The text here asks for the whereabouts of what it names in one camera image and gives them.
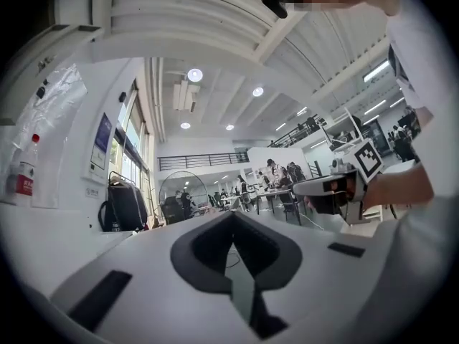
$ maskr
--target bottle label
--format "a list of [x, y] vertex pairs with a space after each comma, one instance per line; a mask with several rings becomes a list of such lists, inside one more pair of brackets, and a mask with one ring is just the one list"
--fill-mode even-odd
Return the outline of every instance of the bottle label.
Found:
[[19, 174], [17, 175], [16, 193], [32, 196], [34, 185], [34, 166], [21, 162], [19, 165]]

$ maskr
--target air conditioning unit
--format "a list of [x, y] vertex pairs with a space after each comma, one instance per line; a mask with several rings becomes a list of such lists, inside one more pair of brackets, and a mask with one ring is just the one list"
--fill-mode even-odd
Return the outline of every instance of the air conditioning unit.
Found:
[[174, 85], [174, 109], [194, 111], [196, 106], [196, 95], [201, 89], [198, 85], [189, 84], [187, 80], [182, 80], [181, 84]]

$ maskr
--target plastic bottle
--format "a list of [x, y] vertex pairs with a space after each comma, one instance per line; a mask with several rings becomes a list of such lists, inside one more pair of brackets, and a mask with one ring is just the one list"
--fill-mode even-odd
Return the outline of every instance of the plastic bottle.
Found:
[[19, 168], [16, 178], [14, 203], [17, 206], [32, 206], [32, 193], [34, 187], [35, 166], [38, 159], [37, 134], [32, 136], [32, 142], [19, 157]]

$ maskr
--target railing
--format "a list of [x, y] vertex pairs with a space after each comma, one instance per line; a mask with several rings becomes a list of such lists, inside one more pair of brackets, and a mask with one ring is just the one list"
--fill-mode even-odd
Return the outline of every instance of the railing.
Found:
[[314, 161], [314, 166], [312, 166], [309, 163], [308, 163], [308, 166], [309, 166], [309, 169], [311, 170], [311, 175], [313, 175], [313, 178], [322, 177], [322, 171], [317, 161]]
[[275, 142], [272, 142], [268, 147], [269, 148], [288, 148], [289, 146], [297, 143], [300, 140], [303, 140], [306, 136], [314, 134], [318, 131], [319, 125], [325, 126], [327, 123], [323, 118], [318, 117], [315, 115], [313, 117], [314, 122], [307, 119], [301, 125], [303, 129], [299, 130], [298, 128], [294, 128], [291, 130], [287, 135], [284, 135], [282, 138], [277, 139]]
[[223, 164], [246, 163], [249, 161], [247, 153], [201, 154], [198, 156], [160, 157], [158, 159], [160, 171], [220, 166]]

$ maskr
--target plastic sheet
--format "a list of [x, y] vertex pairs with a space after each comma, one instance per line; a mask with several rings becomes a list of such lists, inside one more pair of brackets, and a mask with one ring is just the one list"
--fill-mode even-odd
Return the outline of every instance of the plastic sheet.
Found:
[[59, 207], [59, 179], [67, 137], [87, 93], [75, 64], [52, 72], [42, 98], [34, 95], [15, 126], [0, 127], [0, 200], [14, 160], [40, 136], [32, 206]]

